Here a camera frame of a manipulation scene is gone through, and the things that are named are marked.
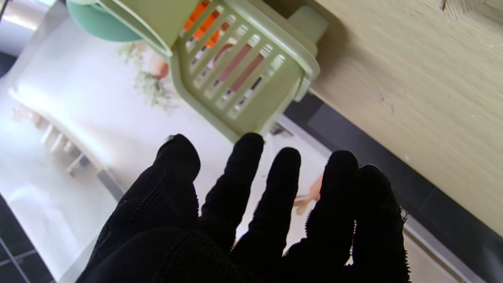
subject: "black tile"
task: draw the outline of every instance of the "black tile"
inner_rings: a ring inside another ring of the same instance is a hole
[[[9,259],[9,255],[5,252],[4,248],[0,246],[0,262]]]
[[[52,276],[38,253],[18,259],[17,262],[31,283],[48,283],[52,281]]]
[[[26,281],[19,274],[12,263],[0,266],[0,279],[5,283],[25,283]]]
[[[1,196],[0,237],[13,256],[33,250],[33,245]]]

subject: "white wall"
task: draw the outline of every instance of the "white wall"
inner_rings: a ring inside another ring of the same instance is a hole
[[[49,9],[48,4],[51,3],[30,0],[9,3],[0,24],[0,51],[19,56],[44,18]]]
[[[33,30],[2,20],[0,24],[0,51],[17,57],[32,35]]]

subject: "knit glove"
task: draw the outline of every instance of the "knit glove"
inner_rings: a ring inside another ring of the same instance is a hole
[[[198,154],[184,136],[171,138],[119,201],[77,282],[408,281],[391,186],[349,152],[330,157],[307,237],[284,255],[301,160],[295,149],[281,150],[235,243],[263,146],[253,133],[236,143],[199,217]],[[345,266],[352,246],[354,264]]]

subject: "grout line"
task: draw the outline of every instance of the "grout line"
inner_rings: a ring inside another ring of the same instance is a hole
[[[7,245],[2,240],[1,237],[0,237],[0,245],[4,248],[5,252],[9,256],[9,258],[11,259],[12,263],[14,264],[14,266],[16,267],[16,269],[18,270],[18,272],[21,275],[21,277],[25,280],[26,283],[30,283],[30,280],[28,280],[28,278],[26,277],[26,274],[23,272],[23,270],[21,269],[21,267],[19,266],[19,264],[15,261],[14,256],[11,254],[11,251],[7,248]]]

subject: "green plastic basket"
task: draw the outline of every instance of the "green plastic basket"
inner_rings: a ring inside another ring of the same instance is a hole
[[[99,1],[166,59],[179,95],[223,135],[236,141],[247,132],[266,134],[319,75],[316,42],[326,20],[309,7],[287,20],[260,0],[213,0],[184,29],[199,4]],[[209,17],[215,18],[211,26],[195,39]],[[208,47],[215,33],[218,40]]]

